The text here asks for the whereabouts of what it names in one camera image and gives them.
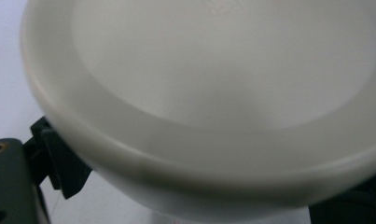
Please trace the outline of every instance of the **white background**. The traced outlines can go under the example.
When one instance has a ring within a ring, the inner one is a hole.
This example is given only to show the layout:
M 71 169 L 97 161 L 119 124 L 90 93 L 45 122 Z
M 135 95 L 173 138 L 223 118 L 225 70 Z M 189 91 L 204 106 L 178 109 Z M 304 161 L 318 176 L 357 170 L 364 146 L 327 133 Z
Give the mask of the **white background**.
M 25 142 L 29 127 L 43 116 L 26 84 L 19 48 L 26 0 L 0 0 L 0 138 Z M 46 180 L 42 184 L 53 224 L 184 224 L 156 214 L 91 174 L 85 188 L 66 201 Z M 244 224 L 310 224 L 307 208 Z

